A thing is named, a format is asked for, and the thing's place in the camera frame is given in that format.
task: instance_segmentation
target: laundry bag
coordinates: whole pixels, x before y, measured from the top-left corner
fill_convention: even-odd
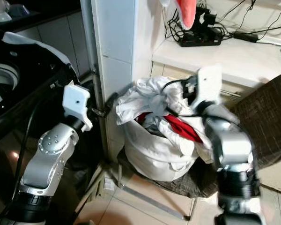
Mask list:
[[[125,153],[129,162],[142,175],[159,181],[173,181],[191,168],[199,156],[190,146],[192,155],[183,155],[167,138],[150,134],[135,120],[123,125]]]

